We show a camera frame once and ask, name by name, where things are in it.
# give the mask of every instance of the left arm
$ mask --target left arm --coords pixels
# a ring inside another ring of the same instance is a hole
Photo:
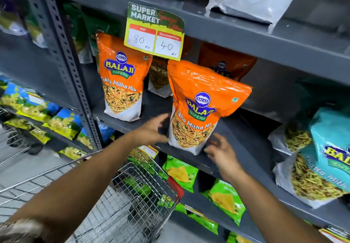
[[[167,117],[168,114],[162,114],[149,120],[69,170],[34,195],[9,222],[36,220],[49,229],[50,238],[55,242],[65,242],[94,207],[134,148],[167,141],[165,135],[158,133],[158,127]]]

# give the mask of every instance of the discounted price label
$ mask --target discounted price label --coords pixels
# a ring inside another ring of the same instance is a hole
[[[179,16],[129,3],[124,45],[159,57],[180,60],[185,36]]]

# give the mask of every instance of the shelf upright post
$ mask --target shelf upright post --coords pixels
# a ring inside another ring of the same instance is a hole
[[[87,91],[85,81],[67,23],[62,22],[55,0],[29,0],[29,2],[69,95],[77,102],[78,108],[73,111],[79,114],[94,151],[101,150],[103,146],[100,131],[92,117],[90,98],[85,93]]]

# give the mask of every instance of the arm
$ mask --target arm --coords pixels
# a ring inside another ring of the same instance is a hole
[[[68,171],[34,195],[9,222],[36,220],[49,229],[50,239],[65,242],[94,207],[132,149],[167,141],[165,135],[158,133],[158,127],[167,117],[168,114],[163,114],[149,120]]]
[[[215,136],[219,144],[213,142],[204,151],[216,163],[223,179],[234,186],[267,243],[331,243],[246,174],[225,137],[217,133]]]

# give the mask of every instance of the left hand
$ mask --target left hand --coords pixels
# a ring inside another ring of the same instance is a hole
[[[169,113],[160,114],[157,117],[151,118],[138,129],[130,132],[138,146],[151,145],[156,142],[168,142],[168,138],[160,134],[158,128],[162,127],[162,122],[169,116]]]

